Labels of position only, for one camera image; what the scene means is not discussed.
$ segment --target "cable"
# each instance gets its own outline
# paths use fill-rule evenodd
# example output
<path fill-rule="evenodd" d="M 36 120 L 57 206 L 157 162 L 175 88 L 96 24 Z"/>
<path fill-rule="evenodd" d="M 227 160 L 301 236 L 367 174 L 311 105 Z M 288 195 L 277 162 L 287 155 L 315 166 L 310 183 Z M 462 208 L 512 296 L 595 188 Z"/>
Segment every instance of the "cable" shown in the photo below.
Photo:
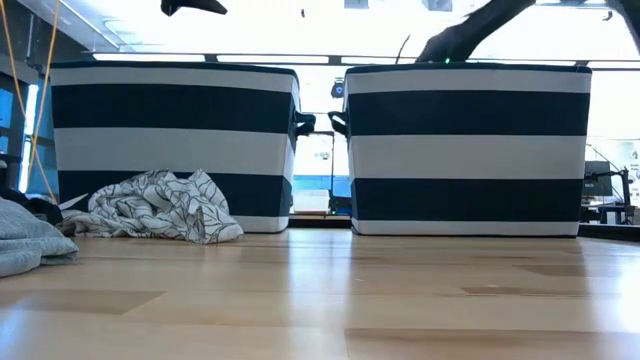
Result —
<path fill-rule="evenodd" d="M 404 50 L 404 46 L 407 45 L 407 41 L 409 41 L 410 38 L 411 38 L 411 34 L 407 35 L 407 38 L 404 39 L 404 42 L 402 43 L 402 46 L 400 47 L 400 51 L 398 51 L 398 56 L 396 56 L 396 65 L 400 61 L 400 55 L 402 55 L 402 50 Z"/>
<path fill-rule="evenodd" d="M 587 144 L 588 147 L 590 147 L 593 150 L 593 152 L 595 152 L 596 154 L 600 155 L 603 159 L 607 160 L 607 162 L 609 164 L 611 164 L 611 166 L 613 166 L 613 168 L 616 169 L 617 172 L 620 172 L 620 169 L 616 166 L 616 164 L 612 163 L 611 160 L 607 159 L 606 156 L 602 155 L 602 153 L 600 151 L 596 150 L 596 148 L 593 145 L 591 145 L 589 143 L 586 143 L 586 144 Z"/>
<path fill-rule="evenodd" d="M 18 83 L 18 72 L 16 70 L 16 64 L 15 64 L 15 59 L 13 57 L 13 47 L 12 47 L 12 42 L 11 42 L 11 34 L 9 33 L 9 24 L 7 21 L 7 14 L 6 14 L 6 10 L 5 10 L 5 6 L 4 6 L 4 0 L 0 0 L 0 12 L 2 13 L 2 22 L 4 24 L 4 33 L 5 33 L 5 38 L 7 41 L 7 49 L 9 51 L 9 62 L 11 64 L 11 72 L 13 73 L 13 83 L 14 86 L 16 88 L 16 94 L 18 96 L 18 102 L 20 104 L 20 110 L 22 111 L 22 115 L 25 118 L 25 121 L 27 119 L 27 115 L 26 115 L 26 108 L 24 106 L 24 100 L 22 99 L 22 93 L 20 92 L 20 84 Z M 51 59 L 53 56 L 53 47 L 55 45 L 55 39 L 56 39 L 56 30 L 58 27 L 58 15 L 60 13 L 60 0 L 56 1 L 56 9 L 54 12 L 54 23 L 53 23 L 53 31 L 51 34 L 51 43 L 49 46 L 49 56 L 47 59 L 47 70 L 46 70 L 46 76 L 45 76 L 45 82 L 44 82 L 44 90 L 42 93 L 42 99 L 40 102 L 40 114 L 38 116 L 38 123 L 37 125 L 34 127 L 35 130 L 35 136 L 34 135 L 29 135 L 31 137 L 31 144 L 32 144 L 32 152 L 31 152 L 31 159 L 35 159 L 36 163 L 38 164 L 38 168 L 40 169 L 40 172 L 42 173 L 42 178 L 44 180 L 44 184 L 47 187 L 47 191 L 49 192 L 49 196 L 51 197 L 51 201 L 53 201 L 54 204 L 57 205 L 57 201 L 55 198 L 55 195 L 53 194 L 53 191 L 51 190 L 51 186 L 49 185 L 49 181 L 47 180 L 47 177 L 45 176 L 44 173 L 44 167 L 42 166 L 42 162 L 40 161 L 40 155 L 38 154 L 38 152 L 36 151 L 37 149 L 37 144 L 38 144 L 38 131 L 40 130 L 40 121 L 42 120 L 42 114 L 43 114 L 43 108 L 44 108 L 44 100 L 45 100 L 45 96 L 47 94 L 47 81 L 49 79 L 49 70 L 51 68 Z M 31 169 L 33 166 L 33 161 L 29 162 L 29 171 L 27 172 L 27 178 L 31 177 Z"/>

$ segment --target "yellow cable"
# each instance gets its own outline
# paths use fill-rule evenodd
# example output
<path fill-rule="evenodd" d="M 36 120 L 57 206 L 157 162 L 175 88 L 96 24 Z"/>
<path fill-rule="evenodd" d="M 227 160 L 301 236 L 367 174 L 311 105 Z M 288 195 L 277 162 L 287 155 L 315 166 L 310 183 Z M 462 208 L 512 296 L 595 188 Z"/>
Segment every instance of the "yellow cable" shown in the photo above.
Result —
<path fill-rule="evenodd" d="M 4 33 L 5 33 L 5 38 L 7 40 L 7 48 L 9 50 L 9 62 L 11 64 L 11 71 L 13 73 L 13 83 L 15 85 L 16 88 L 16 94 L 18 96 L 18 102 L 20 103 L 20 110 L 22 111 L 22 115 L 25 118 L 25 121 L 27 119 L 27 115 L 26 115 L 26 108 L 24 106 L 24 101 L 22 99 L 22 93 L 20 92 L 20 85 L 18 83 L 18 74 L 16 71 L 16 65 L 15 65 L 15 60 L 13 57 L 13 47 L 12 47 L 12 43 L 11 43 L 11 35 L 9 33 L 9 25 L 8 25 L 8 21 L 7 21 L 7 14 L 5 11 L 5 7 L 4 7 L 4 0 L 0 0 L 0 10 L 2 12 L 2 22 L 4 24 Z M 45 97 L 47 95 L 47 82 L 49 79 L 49 70 L 51 69 L 51 60 L 53 57 L 53 48 L 55 45 L 55 40 L 56 40 L 56 30 L 58 27 L 58 15 L 60 12 L 60 0 L 56 1 L 56 9 L 54 12 L 54 22 L 53 22 L 53 31 L 51 34 L 51 43 L 49 45 L 49 56 L 47 58 L 47 68 L 46 68 L 46 73 L 45 73 L 45 80 L 44 80 L 44 89 L 42 92 L 42 98 L 40 101 L 40 113 L 38 115 L 38 121 L 37 124 L 34 126 L 34 131 L 35 131 L 35 136 L 34 135 L 30 135 L 31 137 L 31 144 L 32 144 L 32 151 L 31 151 L 31 159 L 35 159 L 35 162 L 38 164 L 38 168 L 40 169 L 40 172 L 42 173 L 42 178 L 44 180 L 44 184 L 47 187 L 47 191 L 49 192 L 49 196 L 51 197 L 51 200 L 54 202 L 54 204 L 57 204 L 55 195 L 53 194 L 53 191 L 51 190 L 51 186 L 49 185 L 49 181 L 47 180 L 47 177 L 45 176 L 44 173 L 44 167 L 42 166 L 42 162 L 40 161 L 40 155 L 38 155 L 38 152 L 36 151 L 37 149 L 37 145 L 38 145 L 38 132 L 40 130 L 40 122 L 42 120 L 42 114 L 43 114 L 43 110 L 44 110 L 44 102 L 45 102 Z M 31 177 L 31 169 L 33 166 L 33 161 L 29 162 L 29 171 L 27 172 L 27 179 L 29 179 Z"/>

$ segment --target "robotic arm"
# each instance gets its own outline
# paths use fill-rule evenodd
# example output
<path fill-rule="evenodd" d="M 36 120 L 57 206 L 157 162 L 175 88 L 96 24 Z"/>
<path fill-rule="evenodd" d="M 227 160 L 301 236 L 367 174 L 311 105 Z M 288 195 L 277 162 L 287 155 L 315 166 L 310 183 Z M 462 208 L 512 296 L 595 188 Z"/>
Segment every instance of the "robotic arm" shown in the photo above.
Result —
<path fill-rule="evenodd" d="M 429 39 L 416 62 L 466 61 L 484 39 L 535 3 L 536 0 L 491 0 L 469 14 L 463 23 Z M 607 0 L 607 4 L 624 17 L 640 52 L 640 0 Z"/>
<path fill-rule="evenodd" d="M 210 11 L 220 15 L 227 13 L 227 9 L 217 0 L 162 0 L 160 9 L 162 9 L 162 12 L 167 16 L 171 16 L 183 6 Z"/>

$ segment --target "striped storage bin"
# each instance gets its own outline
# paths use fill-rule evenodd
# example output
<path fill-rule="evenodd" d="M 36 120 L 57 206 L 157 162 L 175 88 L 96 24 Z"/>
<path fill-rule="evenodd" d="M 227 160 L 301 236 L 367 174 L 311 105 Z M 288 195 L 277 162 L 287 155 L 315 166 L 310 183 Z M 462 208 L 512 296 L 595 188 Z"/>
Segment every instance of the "striped storage bin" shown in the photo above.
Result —
<path fill-rule="evenodd" d="M 56 65 L 51 82 L 63 201 L 152 169 L 201 168 L 245 232 L 287 227 L 296 136 L 315 121 L 297 112 L 294 71 L 91 62 Z"/>
<path fill-rule="evenodd" d="M 346 128 L 333 122 L 349 138 L 355 231 L 577 234 L 590 69 L 369 66 L 345 81 Z"/>

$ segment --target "crumpled cloth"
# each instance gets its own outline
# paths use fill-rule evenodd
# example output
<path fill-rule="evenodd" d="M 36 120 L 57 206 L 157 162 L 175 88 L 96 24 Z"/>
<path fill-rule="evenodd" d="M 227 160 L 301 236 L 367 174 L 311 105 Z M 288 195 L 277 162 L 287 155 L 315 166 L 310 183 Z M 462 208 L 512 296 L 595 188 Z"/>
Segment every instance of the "crumpled cloth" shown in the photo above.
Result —
<path fill-rule="evenodd" d="M 222 191 L 201 169 L 188 179 L 153 170 L 98 190 L 89 213 L 62 212 L 65 234 L 87 237 L 157 237 L 198 244 L 237 239 L 243 234 L 229 215 Z"/>
<path fill-rule="evenodd" d="M 53 225 L 38 220 L 21 205 L 0 198 L 0 277 L 40 265 L 75 261 L 78 247 Z"/>

